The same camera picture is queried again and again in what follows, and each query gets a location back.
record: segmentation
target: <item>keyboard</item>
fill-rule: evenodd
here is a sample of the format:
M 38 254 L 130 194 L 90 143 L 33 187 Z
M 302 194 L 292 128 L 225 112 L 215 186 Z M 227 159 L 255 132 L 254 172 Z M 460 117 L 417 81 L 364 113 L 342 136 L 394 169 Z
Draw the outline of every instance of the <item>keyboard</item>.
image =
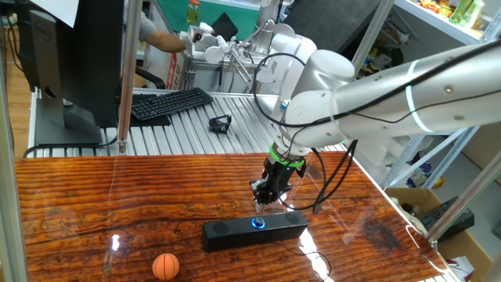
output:
M 140 121 L 174 114 L 212 103 L 214 99 L 199 88 L 159 95 L 132 103 L 132 114 Z

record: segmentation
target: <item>wooden table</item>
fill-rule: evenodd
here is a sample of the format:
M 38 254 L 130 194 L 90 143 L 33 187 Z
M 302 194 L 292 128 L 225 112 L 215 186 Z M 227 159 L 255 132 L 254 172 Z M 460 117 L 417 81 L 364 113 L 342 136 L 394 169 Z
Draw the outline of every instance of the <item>wooden table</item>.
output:
M 323 154 L 328 172 L 342 154 Z M 154 259 L 169 252 L 181 264 L 175 281 L 322 281 L 329 266 L 317 254 L 274 244 L 202 251 L 203 222 L 257 214 L 248 183 L 261 177 L 265 157 L 18 161 L 30 279 L 153 281 Z M 322 181 L 318 161 L 308 163 L 307 175 L 291 180 L 286 201 L 295 207 L 311 204 Z M 284 211 L 276 204 L 266 212 Z M 322 252 L 332 265 L 326 281 L 420 281 L 450 271 L 356 165 L 319 215 L 304 215 L 307 231 L 283 243 Z

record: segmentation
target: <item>green bottle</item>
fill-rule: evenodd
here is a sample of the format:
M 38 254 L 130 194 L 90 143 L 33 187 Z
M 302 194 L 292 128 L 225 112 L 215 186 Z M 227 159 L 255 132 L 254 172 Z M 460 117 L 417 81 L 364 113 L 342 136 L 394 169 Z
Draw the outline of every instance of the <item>green bottle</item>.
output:
M 463 19 L 464 14 L 466 14 L 467 10 L 470 8 L 471 3 L 473 3 L 473 0 L 461 0 L 456 10 L 449 18 L 449 22 L 453 24 L 459 24 Z
M 200 2 L 198 0 L 189 0 L 186 21 L 190 24 L 197 24 L 199 15 L 200 15 Z

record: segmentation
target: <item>person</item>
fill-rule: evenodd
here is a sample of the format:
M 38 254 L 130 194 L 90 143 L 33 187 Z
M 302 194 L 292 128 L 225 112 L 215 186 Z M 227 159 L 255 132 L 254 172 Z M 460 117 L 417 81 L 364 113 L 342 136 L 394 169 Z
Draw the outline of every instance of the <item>person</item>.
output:
M 127 24 L 128 0 L 124 1 L 124 23 Z M 186 50 L 186 43 L 178 36 L 166 34 L 141 12 L 139 40 L 146 42 L 162 52 L 177 53 Z

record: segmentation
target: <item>small ball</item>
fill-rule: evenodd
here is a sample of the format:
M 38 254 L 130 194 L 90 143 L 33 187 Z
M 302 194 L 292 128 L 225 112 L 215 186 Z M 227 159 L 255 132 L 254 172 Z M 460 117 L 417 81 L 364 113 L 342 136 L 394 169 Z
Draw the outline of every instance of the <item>small ball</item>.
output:
M 179 260 L 173 254 L 162 254 L 153 262 L 153 274 L 160 280 L 170 280 L 178 274 Z

